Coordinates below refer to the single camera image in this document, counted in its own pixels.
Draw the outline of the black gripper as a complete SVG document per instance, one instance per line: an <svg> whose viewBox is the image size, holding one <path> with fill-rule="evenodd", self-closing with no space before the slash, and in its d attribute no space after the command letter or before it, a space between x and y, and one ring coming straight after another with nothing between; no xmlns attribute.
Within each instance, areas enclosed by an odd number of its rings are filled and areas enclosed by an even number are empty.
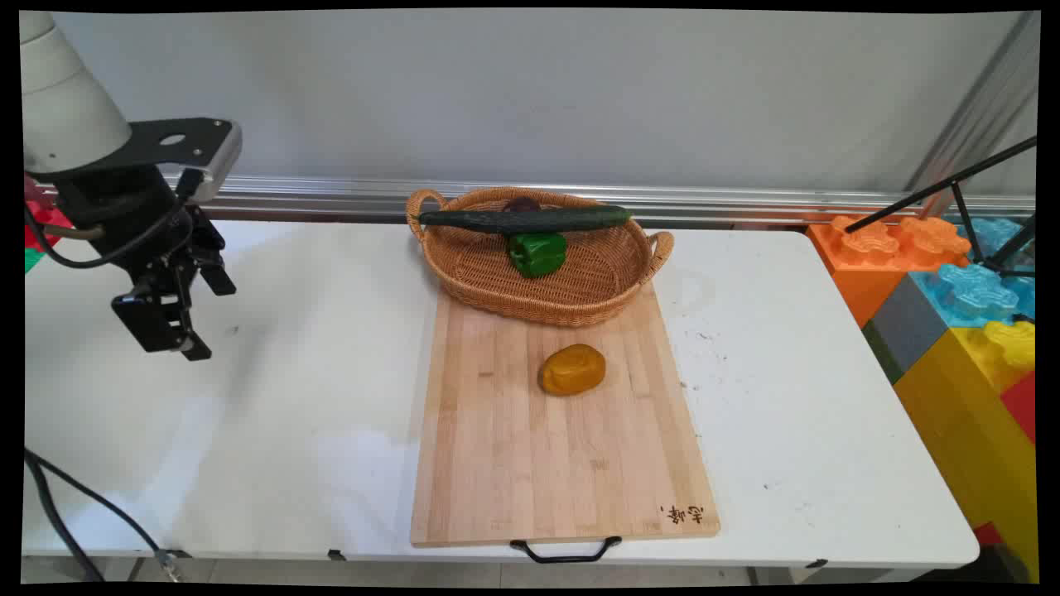
<svg viewBox="0 0 1060 596"><path fill-rule="evenodd" d="M102 231L89 241L96 259L59 256L56 261L74 269L114 265L132 278L156 262L173 261L176 267L197 268L216 296L234 295L236 286L220 253L224 239L192 203L204 179L201 170L190 166L171 188L159 166L123 166L54 182L65 218L76 228ZM111 309L148 353L175 352L191 362L212 358L182 294L140 284L114 297Z"/></svg>

